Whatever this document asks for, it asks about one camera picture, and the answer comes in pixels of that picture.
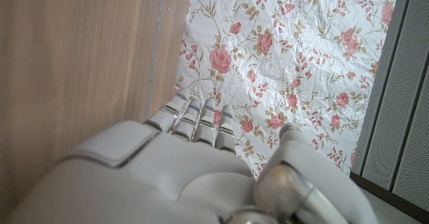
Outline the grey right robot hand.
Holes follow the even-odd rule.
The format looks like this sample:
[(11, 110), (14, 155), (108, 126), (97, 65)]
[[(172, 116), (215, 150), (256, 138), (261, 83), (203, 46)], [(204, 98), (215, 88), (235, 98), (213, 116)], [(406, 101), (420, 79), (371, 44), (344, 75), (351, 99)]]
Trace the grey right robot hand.
[(254, 176), (235, 153), (233, 111), (188, 89), (66, 154), (10, 223), (376, 223), (361, 189), (287, 123)]

